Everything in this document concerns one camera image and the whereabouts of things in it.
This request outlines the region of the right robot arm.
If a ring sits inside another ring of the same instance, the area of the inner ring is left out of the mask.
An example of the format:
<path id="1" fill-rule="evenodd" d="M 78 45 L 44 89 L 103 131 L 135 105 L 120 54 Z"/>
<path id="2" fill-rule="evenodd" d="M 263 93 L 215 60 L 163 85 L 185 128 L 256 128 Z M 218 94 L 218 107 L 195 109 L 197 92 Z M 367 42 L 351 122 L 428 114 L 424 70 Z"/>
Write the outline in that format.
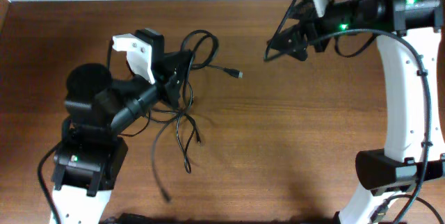
<path id="1" fill-rule="evenodd" d="M 400 198 L 411 207 L 423 184 L 444 177 L 444 137 L 437 94 L 437 61 L 444 25 L 442 0 L 292 0 L 267 48 L 299 61 L 307 48 L 326 50 L 345 35 L 369 33 L 385 75 L 387 139 L 358 152 L 359 184 L 335 223 L 379 223 Z"/>

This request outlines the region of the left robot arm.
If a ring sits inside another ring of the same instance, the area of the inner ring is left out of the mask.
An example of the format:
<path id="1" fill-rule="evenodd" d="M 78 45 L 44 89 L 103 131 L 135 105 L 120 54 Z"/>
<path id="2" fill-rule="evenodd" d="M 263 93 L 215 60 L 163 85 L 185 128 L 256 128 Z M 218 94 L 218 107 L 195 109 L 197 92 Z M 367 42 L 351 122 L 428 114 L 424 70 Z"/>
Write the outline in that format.
<path id="1" fill-rule="evenodd" d="M 177 109 L 192 62 L 190 50 L 162 55 L 152 62 L 154 83 L 139 74 L 114 79 L 100 63 L 70 72 L 65 98 L 69 115 L 54 148 L 51 223 L 100 221 L 128 151 L 121 133 L 158 102 Z"/>

